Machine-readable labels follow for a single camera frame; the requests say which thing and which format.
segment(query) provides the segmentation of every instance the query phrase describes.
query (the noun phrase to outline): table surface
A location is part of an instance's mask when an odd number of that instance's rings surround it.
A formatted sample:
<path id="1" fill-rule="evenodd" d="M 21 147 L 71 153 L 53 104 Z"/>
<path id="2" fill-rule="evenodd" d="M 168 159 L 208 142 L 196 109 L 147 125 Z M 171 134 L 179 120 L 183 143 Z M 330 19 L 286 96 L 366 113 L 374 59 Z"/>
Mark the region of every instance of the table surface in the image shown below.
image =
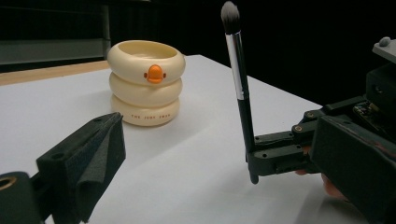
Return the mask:
<path id="1" fill-rule="evenodd" d="M 112 113 L 110 73 L 100 68 L 0 86 L 0 174 L 33 176 L 36 158 Z M 368 223 L 352 204 L 326 195 L 319 174 L 250 182 L 231 68 L 186 56 L 182 81 L 173 120 L 123 123 L 126 160 L 90 223 Z M 255 135 L 288 131 L 305 111 L 320 108 L 252 77 L 248 84 Z"/>

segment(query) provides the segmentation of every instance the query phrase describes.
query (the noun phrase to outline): makeup brush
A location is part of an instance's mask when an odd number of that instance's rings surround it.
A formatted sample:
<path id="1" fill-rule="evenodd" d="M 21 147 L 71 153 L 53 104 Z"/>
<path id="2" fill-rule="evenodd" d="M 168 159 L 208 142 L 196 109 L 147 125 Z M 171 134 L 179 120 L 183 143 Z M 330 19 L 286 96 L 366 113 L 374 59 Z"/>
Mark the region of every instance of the makeup brush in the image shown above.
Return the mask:
<path id="1" fill-rule="evenodd" d="M 233 2 L 227 1 L 224 3 L 221 9 L 221 19 L 224 25 L 228 54 L 233 70 L 233 82 L 235 84 L 239 115 L 241 117 L 245 140 L 246 161 L 248 161 L 248 153 L 254 150 L 255 143 L 248 92 L 248 76 L 246 74 L 242 48 L 241 22 L 239 20 L 239 10 Z M 253 184 L 257 184 L 259 177 L 250 173 L 250 180 Z"/>

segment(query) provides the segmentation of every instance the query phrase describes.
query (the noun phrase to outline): ribbed container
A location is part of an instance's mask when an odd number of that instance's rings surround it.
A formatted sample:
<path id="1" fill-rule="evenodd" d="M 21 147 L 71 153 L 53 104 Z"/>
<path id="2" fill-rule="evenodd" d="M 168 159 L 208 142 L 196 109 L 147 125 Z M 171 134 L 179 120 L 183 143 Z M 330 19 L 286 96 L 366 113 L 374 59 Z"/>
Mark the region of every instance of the ribbed container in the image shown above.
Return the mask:
<path id="1" fill-rule="evenodd" d="M 107 61 L 111 107 L 124 121 L 155 126 L 177 115 L 186 67 L 180 51 L 158 42 L 128 40 L 114 45 Z"/>

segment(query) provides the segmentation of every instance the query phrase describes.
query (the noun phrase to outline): human hand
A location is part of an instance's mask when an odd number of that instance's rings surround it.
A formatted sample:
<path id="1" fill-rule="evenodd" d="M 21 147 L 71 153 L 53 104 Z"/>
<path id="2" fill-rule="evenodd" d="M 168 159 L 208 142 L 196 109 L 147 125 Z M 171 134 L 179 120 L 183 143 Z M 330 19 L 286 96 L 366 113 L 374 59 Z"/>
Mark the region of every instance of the human hand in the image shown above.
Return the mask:
<path id="1" fill-rule="evenodd" d="M 311 147 L 303 147 L 304 154 L 308 153 L 310 148 Z M 307 174 L 307 172 L 305 170 L 296 170 L 294 173 L 297 175 L 306 175 Z M 348 201 L 347 197 L 345 197 L 344 194 L 341 193 L 341 191 L 335 187 L 335 185 L 332 183 L 332 181 L 325 174 L 321 174 L 321 177 L 323 179 L 323 188 L 328 195 L 330 195 L 334 198 Z"/>

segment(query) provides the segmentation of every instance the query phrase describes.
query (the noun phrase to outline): silver ferrule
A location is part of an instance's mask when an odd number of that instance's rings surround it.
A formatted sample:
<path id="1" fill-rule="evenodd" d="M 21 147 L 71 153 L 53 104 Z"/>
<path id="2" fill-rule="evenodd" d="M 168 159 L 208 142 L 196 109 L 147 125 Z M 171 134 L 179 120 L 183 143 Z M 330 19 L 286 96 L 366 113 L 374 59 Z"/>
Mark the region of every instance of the silver ferrule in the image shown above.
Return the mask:
<path id="1" fill-rule="evenodd" d="M 234 35 L 226 35 L 230 64 L 233 70 L 233 82 L 235 84 L 236 98 L 245 100 L 248 98 L 248 78 L 245 71 L 244 53 L 240 32 Z"/>

